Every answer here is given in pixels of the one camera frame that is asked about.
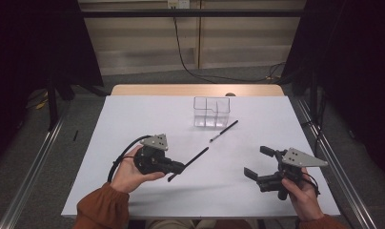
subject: black curtain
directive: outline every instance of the black curtain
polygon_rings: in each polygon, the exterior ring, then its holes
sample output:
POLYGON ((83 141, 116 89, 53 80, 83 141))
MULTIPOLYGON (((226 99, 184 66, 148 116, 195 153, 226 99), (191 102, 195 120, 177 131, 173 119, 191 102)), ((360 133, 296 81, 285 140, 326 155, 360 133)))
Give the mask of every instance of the black curtain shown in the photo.
POLYGON ((317 2, 306 5, 306 11, 316 13, 313 20, 301 19, 283 77, 307 70, 293 80, 296 94, 303 94, 315 73, 318 85, 385 172, 385 0, 333 1, 326 7, 327 20, 317 16, 325 15, 317 2))
POLYGON ((28 96, 49 77, 58 90, 103 86, 79 12, 75 0, 0 0, 0 154, 24 120, 28 96))

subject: metal rail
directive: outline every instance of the metal rail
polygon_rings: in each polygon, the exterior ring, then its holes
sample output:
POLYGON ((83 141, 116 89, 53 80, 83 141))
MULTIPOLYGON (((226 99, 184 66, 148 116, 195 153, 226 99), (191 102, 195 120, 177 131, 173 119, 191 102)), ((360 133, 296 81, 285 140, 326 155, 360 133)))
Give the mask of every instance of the metal rail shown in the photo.
MULTIPOLYGON (((302 113, 304 114, 306 120, 310 122, 312 119, 310 116, 310 109, 307 103, 305 102, 304 99, 299 99, 298 102, 299 102, 299 107, 302 113)), ((314 125, 312 123, 311 130, 314 134, 314 138, 317 138, 319 126, 314 125)), ((330 146, 326 136, 324 136, 323 133, 320 133, 319 145, 320 145, 320 148, 322 149, 323 155, 326 157, 330 167, 332 168, 332 171, 338 181, 338 184, 340 185, 344 195, 346 196, 351 207, 353 208, 353 211, 356 217, 358 218, 358 221, 361 224, 362 228, 365 228, 365 229, 376 228, 376 225, 365 203, 359 196, 358 192, 355 190, 353 184, 350 182, 343 167, 338 161, 338 158, 335 156, 335 153, 332 147, 330 146)))
POLYGON ((105 17, 301 17, 304 10, 82 10, 85 18, 105 17))
POLYGON ((11 229, 14 228, 18 221, 20 214, 26 205, 26 202, 31 194, 31 190, 37 180, 41 169, 51 151, 52 145, 55 142, 56 137, 63 124, 63 119, 68 113, 70 102, 66 103, 62 109, 62 115, 58 119, 56 125, 51 131, 49 131, 45 137, 44 143, 42 144, 34 162, 32 163, 23 183, 17 191, 13 201, 10 203, 8 210, 0 221, 0 229, 11 229))

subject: black stick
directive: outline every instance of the black stick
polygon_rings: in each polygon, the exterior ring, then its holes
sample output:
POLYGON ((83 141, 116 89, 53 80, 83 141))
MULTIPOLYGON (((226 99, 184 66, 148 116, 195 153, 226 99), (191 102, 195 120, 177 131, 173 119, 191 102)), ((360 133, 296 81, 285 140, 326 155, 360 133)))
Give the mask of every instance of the black stick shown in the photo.
MULTIPOLYGON (((201 153, 199 153, 197 156, 195 156, 192 160, 190 160, 186 166, 184 167, 184 169, 187 168, 187 166, 191 165, 195 160, 197 160, 200 156, 202 156, 205 152, 208 151, 208 149, 210 149, 210 147, 207 147, 205 148, 203 151, 201 151, 201 153)), ((172 181, 173 178, 175 178, 175 176, 177 176, 177 174, 173 174, 171 175, 169 178, 168 178, 168 182, 172 181)))
POLYGON ((228 131, 229 129, 231 129, 232 126, 234 126, 234 124, 236 124, 239 120, 236 120, 234 123, 232 123, 229 127, 227 127, 225 130, 221 131, 218 135, 214 136, 213 139, 210 140, 210 143, 215 141, 219 136, 221 136, 223 133, 225 133, 226 131, 228 131))

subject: orange sleeve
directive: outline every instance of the orange sleeve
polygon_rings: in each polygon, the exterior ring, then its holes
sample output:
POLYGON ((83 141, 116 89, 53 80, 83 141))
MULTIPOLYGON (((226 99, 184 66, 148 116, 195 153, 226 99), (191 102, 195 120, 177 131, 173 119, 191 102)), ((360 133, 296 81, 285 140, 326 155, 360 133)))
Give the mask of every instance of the orange sleeve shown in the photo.
POLYGON ((130 195, 117 192, 107 182, 77 203, 77 228, 124 228, 129 219, 130 195))
POLYGON ((347 227, 332 218, 331 216, 324 215, 324 218, 300 222, 299 229, 346 229, 347 227))

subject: wall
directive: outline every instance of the wall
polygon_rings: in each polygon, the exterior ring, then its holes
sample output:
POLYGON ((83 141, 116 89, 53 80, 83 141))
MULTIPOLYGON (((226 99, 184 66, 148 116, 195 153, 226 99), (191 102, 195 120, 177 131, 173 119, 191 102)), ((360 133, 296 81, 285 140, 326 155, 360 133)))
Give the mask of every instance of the wall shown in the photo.
MULTIPOLYGON (((166 9, 167 1, 80 0, 82 10, 166 9)), ((301 10, 304 0, 197 1, 192 9, 301 10)), ((272 65, 287 59, 299 18, 177 18, 188 69, 272 65)), ((172 18, 87 18, 103 75, 182 69, 172 18)))

